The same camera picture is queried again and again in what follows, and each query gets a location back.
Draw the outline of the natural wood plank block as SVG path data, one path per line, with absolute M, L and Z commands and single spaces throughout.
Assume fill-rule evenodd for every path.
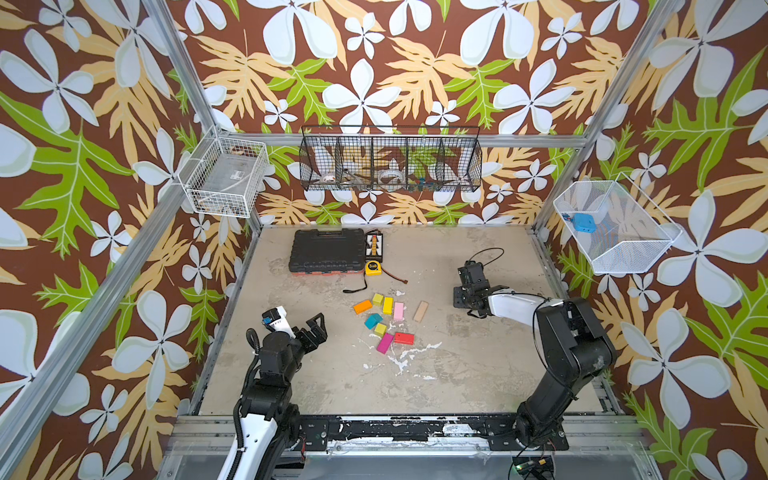
M 426 313 L 429 308 L 429 303 L 426 301 L 421 301 L 416 309 L 416 312 L 413 316 L 413 320 L 415 322 L 422 322 L 424 317 L 426 316 Z

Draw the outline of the magenta wood block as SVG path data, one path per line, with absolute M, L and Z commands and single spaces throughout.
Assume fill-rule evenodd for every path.
M 381 337 L 381 340 L 380 340 L 379 344 L 377 345 L 376 350 L 379 353 L 386 354 L 389 351 L 392 343 L 394 342 L 394 339 L 395 339 L 395 337 L 392 334 L 385 333 Z

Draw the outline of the pink wood block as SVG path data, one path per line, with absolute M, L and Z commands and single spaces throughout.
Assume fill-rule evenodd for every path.
M 402 322 L 405 319 L 405 305 L 402 302 L 396 302 L 393 309 L 393 321 Z

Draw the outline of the red wood block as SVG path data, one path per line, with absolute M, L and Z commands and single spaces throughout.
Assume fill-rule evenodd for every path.
M 413 345 L 415 343 L 415 336 L 410 333 L 396 332 L 394 342 L 401 345 Z

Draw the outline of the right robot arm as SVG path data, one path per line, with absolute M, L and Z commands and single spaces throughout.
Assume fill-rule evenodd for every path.
M 584 386 L 618 358 L 609 336 L 583 298 L 548 298 L 493 286 L 484 264 L 467 260 L 458 269 L 461 285 L 453 289 L 456 308 L 474 318 L 495 316 L 531 328 L 545 373 L 523 401 L 513 427 L 525 448 L 543 446 L 559 435 L 563 416 Z

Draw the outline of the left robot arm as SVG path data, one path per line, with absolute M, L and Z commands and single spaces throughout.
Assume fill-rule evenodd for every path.
M 287 322 L 282 306 L 262 314 L 268 334 L 245 333 L 253 358 L 233 407 L 235 439 L 218 475 L 220 479 L 270 479 L 278 460 L 299 441 L 300 411 L 291 402 L 292 380 L 304 356 L 328 339 L 323 314 L 304 328 Z

